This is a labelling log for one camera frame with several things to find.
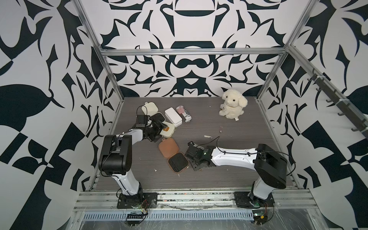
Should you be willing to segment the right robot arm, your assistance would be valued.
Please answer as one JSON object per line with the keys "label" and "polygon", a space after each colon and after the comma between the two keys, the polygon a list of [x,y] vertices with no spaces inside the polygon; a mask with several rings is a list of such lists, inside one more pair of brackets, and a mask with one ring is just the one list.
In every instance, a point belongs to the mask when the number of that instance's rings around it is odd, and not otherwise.
{"label": "right robot arm", "polygon": [[203,167],[236,166],[254,170],[259,178],[252,184],[251,191],[235,193],[240,207],[259,207],[264,205],[275,189],[287,186],[288,161],[266,144],[251,149],[225,149],[218,146],[203,147],[194,142],[188,143],[185,156],[194,170]]}

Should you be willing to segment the cream nail clipper case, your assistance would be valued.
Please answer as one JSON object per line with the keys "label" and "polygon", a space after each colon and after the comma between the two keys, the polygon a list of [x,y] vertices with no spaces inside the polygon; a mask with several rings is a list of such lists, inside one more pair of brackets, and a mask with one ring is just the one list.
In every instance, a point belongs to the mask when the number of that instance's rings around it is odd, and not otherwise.
{"label": "cream nail clipper case", "polygon": [[164,138],[171,138],[175,131],[175,125],[166,121],[163,122],[163,125],[164,128],[160,132],[160,135]]}

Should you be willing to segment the brown nail clipper case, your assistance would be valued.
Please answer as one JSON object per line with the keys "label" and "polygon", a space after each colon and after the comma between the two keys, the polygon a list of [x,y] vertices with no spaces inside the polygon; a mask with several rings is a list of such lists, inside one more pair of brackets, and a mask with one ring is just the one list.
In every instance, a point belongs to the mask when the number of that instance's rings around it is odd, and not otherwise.
{"label": "brown nail clipper case", "polygon": [[158,148],[174,173],[179,174],[189,166],[187,158],[180,152],[173,138],[162,139]]}

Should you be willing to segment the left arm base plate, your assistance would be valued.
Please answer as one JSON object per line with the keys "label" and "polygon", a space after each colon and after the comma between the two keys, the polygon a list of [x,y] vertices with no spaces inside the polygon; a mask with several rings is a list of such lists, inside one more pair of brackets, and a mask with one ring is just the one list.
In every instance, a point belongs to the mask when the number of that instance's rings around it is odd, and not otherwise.
{"label": "left arm base plate", "polygon": [[120,194],[117,209],[148,209],[157,205],[158,193]]}

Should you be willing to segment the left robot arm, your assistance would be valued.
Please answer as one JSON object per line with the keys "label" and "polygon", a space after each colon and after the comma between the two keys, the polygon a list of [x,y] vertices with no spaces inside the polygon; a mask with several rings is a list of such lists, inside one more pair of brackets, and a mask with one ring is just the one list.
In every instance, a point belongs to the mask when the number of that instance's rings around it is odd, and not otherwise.
{"label": "left robot arm", "polygon": [[142,140],[156,142],[167,127],[161,113],[155,115],[137,115],[135,125],[125,133],[107,135],[98,162],[103,177],[112,177],[125,196],[140,196],[141,184],[131,170],[133,145]]}

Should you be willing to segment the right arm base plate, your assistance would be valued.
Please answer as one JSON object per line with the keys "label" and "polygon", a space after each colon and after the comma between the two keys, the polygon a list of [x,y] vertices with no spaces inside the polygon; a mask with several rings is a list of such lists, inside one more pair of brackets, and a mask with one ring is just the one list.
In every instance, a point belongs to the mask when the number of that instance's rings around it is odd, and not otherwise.
{"label": "right arm base plate", "polygon": [[234,201],[238,208],[243,209],[261,209],[265,207],[274,207],[272,194],[266,200],[257,198],[251,192],[234,192]]}

